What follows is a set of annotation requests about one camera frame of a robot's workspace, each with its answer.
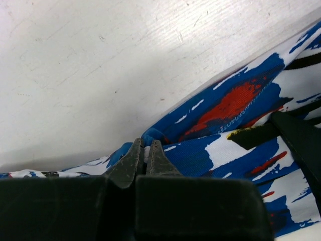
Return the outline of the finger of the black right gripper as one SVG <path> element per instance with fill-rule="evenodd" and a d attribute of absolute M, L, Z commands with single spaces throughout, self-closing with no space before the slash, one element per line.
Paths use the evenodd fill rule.
<path fill-rule="evenodd" d="M 283 112 L 275 112 L 271 122 L 304 173 L 315 198 L 320 201 L 320 129 Z"/>

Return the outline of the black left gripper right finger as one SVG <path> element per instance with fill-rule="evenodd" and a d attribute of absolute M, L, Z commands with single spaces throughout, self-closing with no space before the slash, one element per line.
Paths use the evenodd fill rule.
<path fill-rule="evenodd" d="M 274 240 L 253 182 L 185 177 L 158 140 L 135 181 L 134 231 L 137 240 Z"/>

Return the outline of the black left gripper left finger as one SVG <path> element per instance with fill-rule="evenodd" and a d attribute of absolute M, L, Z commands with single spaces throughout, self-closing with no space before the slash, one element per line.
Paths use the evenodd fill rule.
<path fill-rule="evenodd" d="M 126 239 L 143 157 L 144 142 L 138 138 L 102 175 L 2 177 L 1 240 Z"/>

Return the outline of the blue patterned trousers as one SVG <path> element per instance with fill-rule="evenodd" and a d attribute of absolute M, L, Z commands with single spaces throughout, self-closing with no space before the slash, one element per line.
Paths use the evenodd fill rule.
<path fill-rule="evenodd" d="M 275 112 L 320 129 L 320 23 L 200 91 L 146 130 L 140 137 L 143 171 L 137 176 L 146 173 L 150 147 L 158 140 L 165 156 L 185 177 L 253 182 L 274 239 L 318 224 L 320 201 L 271 122 Z M 1 178 L 102 175 L 132 144 L 60 171 L 22 170 L 2 173 Z"/>

